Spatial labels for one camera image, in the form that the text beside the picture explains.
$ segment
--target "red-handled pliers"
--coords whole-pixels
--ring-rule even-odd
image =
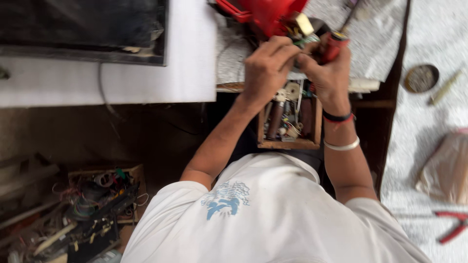
[[[449,242],[454,237],[458,236],[465,228],[468,227],[468,214],[449,211],[437,211],[434,213],[436,214],[436,216],[456,217],[459,220],[458,226],[454,230],[452,230],[450,233],[439,239],[439,242],[441,244]]]

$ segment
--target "red object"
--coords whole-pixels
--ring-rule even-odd
[[[308,0],[238,0],[244,11],[228,0],[216,0],[218,6],[240,23],[254,22],[267,37],[285,36],[281,19],[293,11],[301,12]]]
[[[441,244],[449,242],[454,237],[458,236],[465,228],[468,227],[468,214],[448,211],[437,211],[434,213],[436,214],[436,216],[456,217],[459,220],[458,226],[454,230],[452,230],[450,233],[439,239],[439,242]]]
[[[349,43],[349,39],[337,39],[332,34],[328,34],[327,48],[322,55],[322,64],[326,64],[336,59],[342,47],[345,47]]]

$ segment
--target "white fabric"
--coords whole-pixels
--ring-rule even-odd
[[[213,190],[172,183],[151,200],[123,263],[429,262],[377,201],[345,205],[306,163],[280,153],[232,163]]]

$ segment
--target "red handle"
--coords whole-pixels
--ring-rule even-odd
[[[322,55],[322,64],[326,64],[330,61],[333,61],[340,53],[341,48],[346,46],[349,43],[349,41],[349,39],[336,40],[332,37],[330,33],[328,33],[327,48],[325,49],[325,52]]]
[[[450,211],[436,211],[434,212],[436,216],[451,216],[456,217],[459,220],[467,220],[468,214],[466,213],[459,213],[459,212],[450,212]]]
[[[439,242],[441,244],[445,244],[447,242],[449,242],[451,239],[453,239],[454,237],[458,236],[458,234],[460,234],[465,228],[467,227],[467,225],[464,225],[464,224],[460,224],[456,229],[454,229],[451,233],[449,233],[448,235],[444,236],[443,238],[439,239]]]
[[[227,0],[216,0],[216,3],[221,9],[231,14],[239,23],[246,23],[252,18],[252,13],[250,11],[240,11]]]

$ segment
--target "white wire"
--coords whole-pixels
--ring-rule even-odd
[[[146,204],[148,202],[149,195],[147,193],[142,194],[141,196],[137,197],[137,199],[144,196],[144,195],[146,195],[146,200],[141,205],[137,204],[137,206],[142,206],[142,205],[144,205],[144,204]]]

